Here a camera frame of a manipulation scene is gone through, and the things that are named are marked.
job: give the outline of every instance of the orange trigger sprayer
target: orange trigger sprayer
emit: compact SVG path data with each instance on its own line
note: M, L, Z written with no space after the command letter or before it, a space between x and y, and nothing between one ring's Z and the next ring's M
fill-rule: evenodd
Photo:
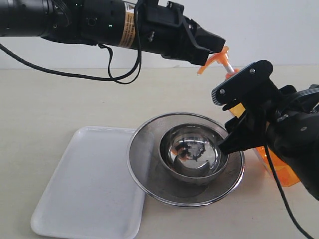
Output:
M198 74L201 75L206 70L206 68L214 63L215 61L219 64L222 64L226 71L226 80L229 79L231 76L235 75L237 72L240 71L239 68L233 69L233 67L229 63L229 57L228 57L228 50L229 47L225 46L221 52L216 53L212 55L206 62L204 66L202 66L198 70ZM234 108L231 108L229 110L234 116L240 117L244 112L245 108L242 104L238 104ZM255 152L261 159L261 162L266 167L267 171L270 173L270 175L273 175L267 160L266 152L264 147L258 147L255 149ZM270 155L276 170L276 173L278 175L278 178L282 184L283 187L291 187L295 185L296 183L300 182L299 178L296 176L296 174L293 172L293 170L288 166L286 163L284 163L280 158L278 158L274 152L270 151Z

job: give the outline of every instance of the yellow label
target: yellow label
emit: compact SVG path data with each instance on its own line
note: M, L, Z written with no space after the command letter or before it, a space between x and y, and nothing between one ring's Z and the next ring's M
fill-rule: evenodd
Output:
M135 38L135 24L134 24L134 8L135 5L129 2L125 2L125 23L122 39L119 47L130 48Z

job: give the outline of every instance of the white table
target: white table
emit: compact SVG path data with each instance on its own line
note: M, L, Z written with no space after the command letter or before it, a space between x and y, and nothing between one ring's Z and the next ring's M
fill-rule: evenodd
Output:
M210 92L222 68L202 76L193 69L144 69L135 84L95 82L33 70L0 71L0 238L35 239L30 217L73 133L87 125L138 127L167 112L198 113L219 122L229 113ZM76 72L106 76L106 70ZM318 82L319 67L275 67L278 86L299 90ZM319 238L319 202L298 184L285 189L301 225ZM179 209L147 197L137 239L303 238L253 151L246 152L240 186L201 209Z

